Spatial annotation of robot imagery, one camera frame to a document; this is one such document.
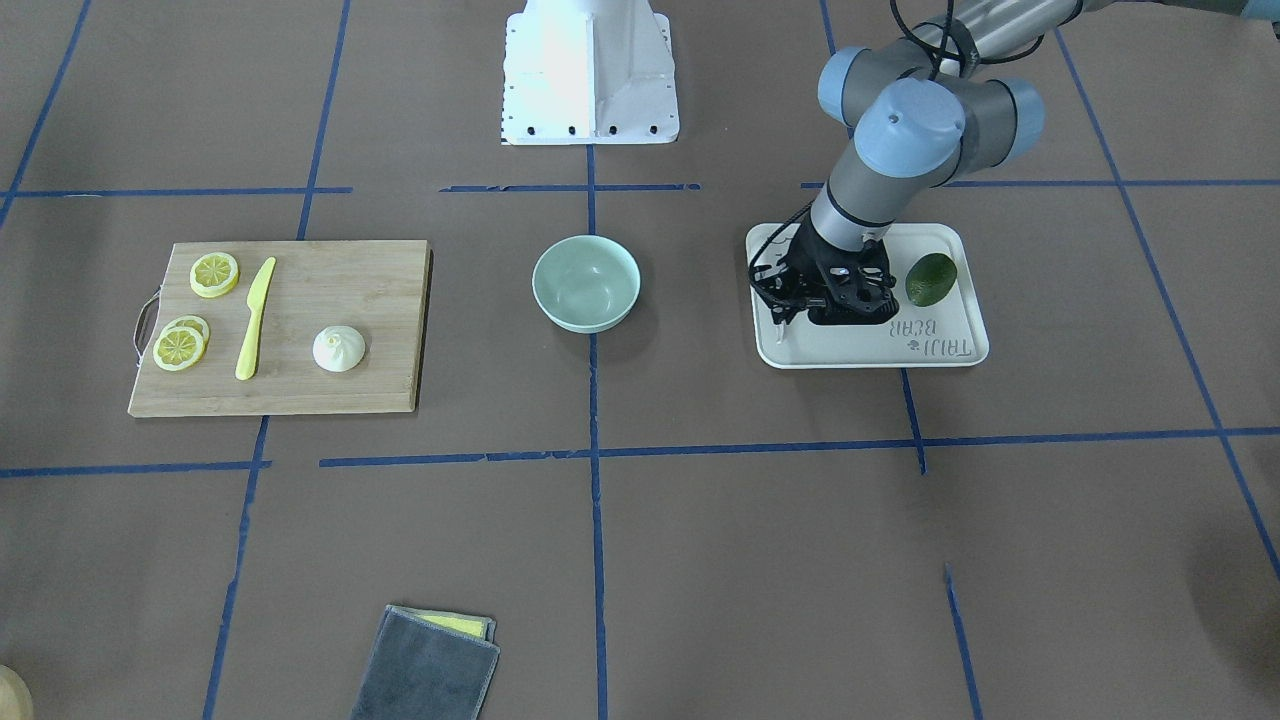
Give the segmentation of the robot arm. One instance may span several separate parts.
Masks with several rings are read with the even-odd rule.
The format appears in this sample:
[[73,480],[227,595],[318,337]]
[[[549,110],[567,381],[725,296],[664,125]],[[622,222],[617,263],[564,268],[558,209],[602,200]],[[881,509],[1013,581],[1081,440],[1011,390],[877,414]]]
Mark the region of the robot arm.
[[974,81],[1015,61],[1102,1],[951,1],[882,49],[845,47],[818,85],[822,109],[850,145],[805,210],[780,264],[762,281],[777,323],[877,325],[899,313],[884,234],[923,190],[1023,155],[1044,128],[1044,104],[1015,79]]

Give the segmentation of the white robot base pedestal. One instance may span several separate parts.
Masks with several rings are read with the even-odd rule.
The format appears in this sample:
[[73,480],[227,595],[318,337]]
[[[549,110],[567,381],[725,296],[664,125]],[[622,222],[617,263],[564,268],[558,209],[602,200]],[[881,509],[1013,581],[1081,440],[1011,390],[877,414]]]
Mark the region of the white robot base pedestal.
[[527,1],[506,19],[500,142],[673,143],[669,18],[648,1]]

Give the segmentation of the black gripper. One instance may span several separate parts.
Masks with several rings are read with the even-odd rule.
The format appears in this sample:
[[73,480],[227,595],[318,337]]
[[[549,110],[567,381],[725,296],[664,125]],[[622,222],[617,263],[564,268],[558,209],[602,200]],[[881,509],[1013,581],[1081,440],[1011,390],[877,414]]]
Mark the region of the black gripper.
[[838,249],[822,238],[806,241],[812,260],[810,281],[819,307],[806,311],[815,325],[879,325],[897,315],[896,278],[882,240],[864,240],[856,251]]

